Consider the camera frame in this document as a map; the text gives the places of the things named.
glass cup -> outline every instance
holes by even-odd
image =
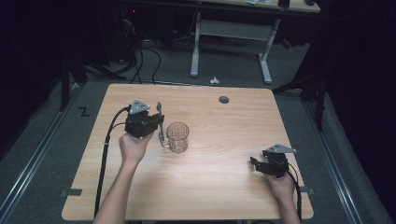
[[[182,122],[175,122],[168,126],[164,134],[166,139],[161,138],[160,141],[163,147],[171,149],[175,153],[182,153],[189,145],[189,127]]]

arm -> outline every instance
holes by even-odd
[[[272,192],[279,202],[280,216],[285,224],[300,224],[293,200],[294,184],[287,174],[280,178],[265,176],[270,182]]]
[[[145,156],[152,133],[142,139],[126,133],[120,138],[122,164],[93,223],[124,223],[129,190],[137,165]]]

desk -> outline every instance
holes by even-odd
[[[230,102],[222,104],[220,96],[227,96]],[[155,105],[160,101],[164,126],[185,122],[190,135],[189,147],[177,155],[162,147],[155,132],[134,176],[127,219],[280,218],[268,182],[249,162],[250,156],[262,159],[262,150],[274,144],[290,146],[270,90],[113,84],[106,92],[72,185],[72,189],[82,189],[81,195],[67,197],[64,219],[93,219],[108,126],[114,115],[135,98],[151,105],[150,115],[157,113]],[[116,123],[125,119],[126,113],[121,114]],[[102,200],[120,168],[118,137],[123,133],[119,126],[111,134]],[[294,155],[287,157],[303,186]],[[311,218],[309,198],[306,193],[302,196],[303,218]]]
[[[204,3],[217,3],[217,4],[228,4],[237,5],[241,7],[261,7],[261,8],[272,8],[282,9],[277,5],[277,0],[272,0],[271,3],[265,4],[259,2],[256,5],[246,3],[245,0],[202,0]],[[290,11],[301,11],[301,12],[320,12],[320,8],[317,4],[312,7],[307,5],[304,0],[290,0]],[[197,14],[197,21],[195,25],[195,43],[194,50],[192,53],[191,60],[191,76],[198,76],[199,66],[199,39],[200,35],[217,35],[225,37],[245,38],[266,41],[266,45],[259,54],[259,62],[262,68],[262,75],[266,84],[271,84],[272,79],[268,69],[267,56],[270,48],[273,44],[277,27],[280,23],[280,19],[276,19],[273,25],[253,25],[246,23],[236,22],[225,22],[225,21],[209,21],[201,20],[201,13]]]

dark background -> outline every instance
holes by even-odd
[[[293,45],[311,43],[295,79],[315,74],[319,66],[330,60],[326,90],[366,174],[396,220],[392,210],[396,200],[395,3],[390,0],[318,3],[322,15],[347,17],[348,21],[319,26],[315,21],[283,20],[276,41],[287,39]],[[104,65],[125,57],[122,44],[125,40],[116,18],[118,8],[104,8],[54,1],[1,3],[1,158],[60,78],[66,49]],[[164,43],[171,44],[172,29],[182,33],[190,24],[186,20],[179,22],[183,17],[191,19],[187,12],[145,10],[156,16],[141,17],[142,31]],[[313,84],[306,83],[302,88]]]

forearm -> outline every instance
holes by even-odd
[[[93,223],[124,223],[136,163],[123,163]]]
[[[301,224],[293,200],[278,200],[280,216],[284,224]]]

